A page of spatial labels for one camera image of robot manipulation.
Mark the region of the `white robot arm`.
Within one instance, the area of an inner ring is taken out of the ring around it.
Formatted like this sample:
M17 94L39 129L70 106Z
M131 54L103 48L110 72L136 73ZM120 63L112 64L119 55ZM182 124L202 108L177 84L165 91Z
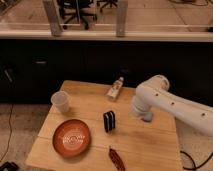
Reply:
M139 84L131 102L131 113L140 119L160 108L200 132L213 137L213 107L193 102L168 92L170 83L163 75L155 75Z

